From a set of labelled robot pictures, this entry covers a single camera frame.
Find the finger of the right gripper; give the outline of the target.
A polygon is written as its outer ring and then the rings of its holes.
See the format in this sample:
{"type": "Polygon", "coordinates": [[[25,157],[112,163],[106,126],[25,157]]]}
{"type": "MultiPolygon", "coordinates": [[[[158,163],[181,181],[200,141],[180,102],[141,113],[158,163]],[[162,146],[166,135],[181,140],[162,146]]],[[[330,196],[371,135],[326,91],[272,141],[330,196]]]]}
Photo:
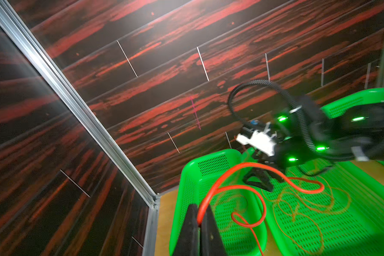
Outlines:
{"type": "Polygon", "coordinates": [[[267,170],[251,169],[242,180],[246,185],[260,188],[267,192],[274,190],[267,170]]]}

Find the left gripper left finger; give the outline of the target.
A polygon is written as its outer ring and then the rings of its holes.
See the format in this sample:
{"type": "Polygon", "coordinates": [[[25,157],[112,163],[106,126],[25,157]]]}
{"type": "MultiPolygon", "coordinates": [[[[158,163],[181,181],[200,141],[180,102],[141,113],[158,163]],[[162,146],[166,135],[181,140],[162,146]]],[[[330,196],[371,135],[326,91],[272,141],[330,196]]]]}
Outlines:
{"type": "Polygon", "coordinates": [[[199,256],[198,206],[190,204],[187,208],[181,231],[173,251],[173,256],[199,256]]]}

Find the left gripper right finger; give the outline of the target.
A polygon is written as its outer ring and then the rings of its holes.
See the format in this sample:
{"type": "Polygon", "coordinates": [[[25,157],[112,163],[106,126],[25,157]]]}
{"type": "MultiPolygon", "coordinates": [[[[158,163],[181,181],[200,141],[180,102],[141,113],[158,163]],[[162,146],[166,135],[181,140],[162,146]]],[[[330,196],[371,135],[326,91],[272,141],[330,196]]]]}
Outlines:
{"type": "Polygon", "coordinates": [[[209,205],[201,223],[200,237],[201,256],[227,256],[221,235],[209,205]]]}

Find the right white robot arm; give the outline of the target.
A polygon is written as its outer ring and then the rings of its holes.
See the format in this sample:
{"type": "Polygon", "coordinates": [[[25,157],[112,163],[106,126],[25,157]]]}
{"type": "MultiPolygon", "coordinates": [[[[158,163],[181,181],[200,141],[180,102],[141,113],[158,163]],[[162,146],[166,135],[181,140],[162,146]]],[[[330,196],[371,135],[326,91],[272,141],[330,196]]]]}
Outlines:
{"type": "Polygon", "coordinates": [[[242,123],[236,140],[253,148],[255,166],[243,177],[246,185],[272,192],[271,179],[284,182],[289,167],[324,159],[337,162],[384,161],[384,88],[367,89],[320,107],[310,96],[294,97],[268,80],[254,80],[234,88],[228,96],[231,115],[242,123]],[[265,87],[279,94],[286,107],[272,122],[247,121],[235,112],[235,96],[249,87],[265,87]]]}

